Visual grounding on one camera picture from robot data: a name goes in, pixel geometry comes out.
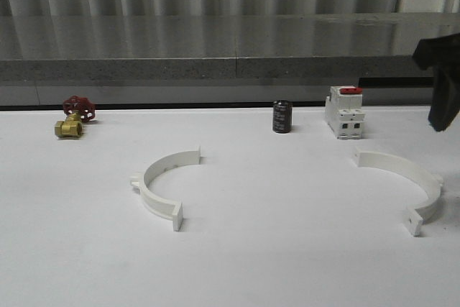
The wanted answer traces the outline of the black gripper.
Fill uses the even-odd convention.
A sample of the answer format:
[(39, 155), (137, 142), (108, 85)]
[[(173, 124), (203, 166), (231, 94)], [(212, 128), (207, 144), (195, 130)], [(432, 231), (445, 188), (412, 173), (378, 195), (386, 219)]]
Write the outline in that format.
[(435, 131), (445, 131), (459, 112), (459, 33), (421, 39), (412, 58), (421, 70), (434, 67), (428, 120)]

